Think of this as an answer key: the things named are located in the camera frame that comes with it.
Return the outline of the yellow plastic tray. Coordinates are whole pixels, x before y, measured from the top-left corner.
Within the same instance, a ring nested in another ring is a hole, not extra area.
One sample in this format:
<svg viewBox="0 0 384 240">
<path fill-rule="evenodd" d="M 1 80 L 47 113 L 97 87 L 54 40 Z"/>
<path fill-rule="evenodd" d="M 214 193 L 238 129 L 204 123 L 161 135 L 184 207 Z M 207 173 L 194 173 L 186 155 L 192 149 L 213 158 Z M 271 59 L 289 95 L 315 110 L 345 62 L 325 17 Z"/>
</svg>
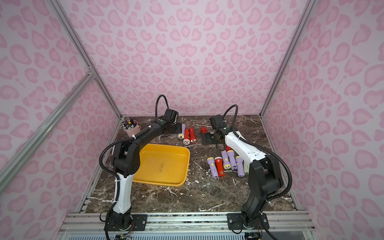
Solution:
<svg viewBox="0 0 384 240">
<path fill-rule="evenodd" d="M 140 161 L 133 182 L 180 187 L 187 179 L 190 151 L 185 147 L 148 144 L 140 151 Z"/>
</svg>

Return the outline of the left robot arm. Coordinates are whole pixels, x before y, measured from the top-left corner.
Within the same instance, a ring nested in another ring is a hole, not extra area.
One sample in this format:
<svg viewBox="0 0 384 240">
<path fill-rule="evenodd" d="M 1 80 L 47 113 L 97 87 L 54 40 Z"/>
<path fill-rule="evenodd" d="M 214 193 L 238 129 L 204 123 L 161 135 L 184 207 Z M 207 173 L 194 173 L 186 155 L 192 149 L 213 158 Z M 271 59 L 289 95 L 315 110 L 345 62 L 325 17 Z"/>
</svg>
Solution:
<svg viewBox="0 0 384 240">
<path fill-rule="evenodd" d="M 106 214 L 104 231 L 109 238 L 111 230 L 132 230 L 134 220 L 131 217 L 131 193 L 133 178 L 139 170 L 140 151 L 153 139 L 171 133 L 170 127 L 177 124 L 178 117 L 165 115 L 152 121 L 145 129 L 127 139 L 109 144 L 99 157 L 99 165 L 103 171 L 115 177 L 115 195 L 112 206 Z M 109 170 L 103 163 L 104 155 L 114 149 L 113 169 Z"/>
</svg>

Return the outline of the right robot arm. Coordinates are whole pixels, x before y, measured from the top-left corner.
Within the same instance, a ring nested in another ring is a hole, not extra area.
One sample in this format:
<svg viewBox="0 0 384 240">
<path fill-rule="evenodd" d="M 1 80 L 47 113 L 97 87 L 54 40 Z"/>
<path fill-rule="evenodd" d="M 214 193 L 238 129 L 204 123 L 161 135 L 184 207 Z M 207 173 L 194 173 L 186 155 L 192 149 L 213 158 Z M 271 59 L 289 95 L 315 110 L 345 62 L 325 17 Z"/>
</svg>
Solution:
<svg viewBox="0 0 384 240">
<path fill-rule="evenodd" d="M 255 227 L 269 229 L 264 210 L 270 201 L 290 191 L 293 179 L 288 165 L 270 149 L 246 140 L 240 132 L 229 127 L 213 132 L 202 127 L 201 136 L 203 142 L 224 144 L 227 147 L 226 153 L 237 153 L 236 157 L 223 158 L 221 166 L 224 170 L 232 169 L 241 176 L 248 176 L 249 198 L 240 214 L 230 214 L 229 229 L 237 233 Z"/>
</svg>

